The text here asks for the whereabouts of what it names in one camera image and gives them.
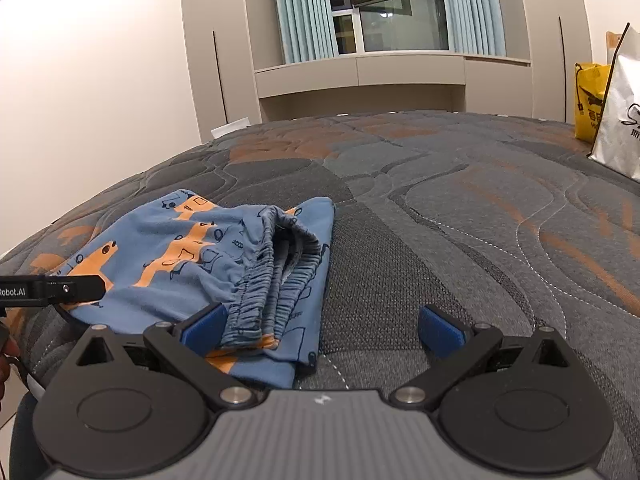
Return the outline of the person's left hand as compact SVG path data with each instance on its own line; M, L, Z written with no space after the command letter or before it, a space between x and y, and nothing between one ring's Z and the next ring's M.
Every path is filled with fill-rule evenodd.
M20 356L20 347L15 340L9 336L0 352L0 400L6 392L6 382L11 375L11 360Z

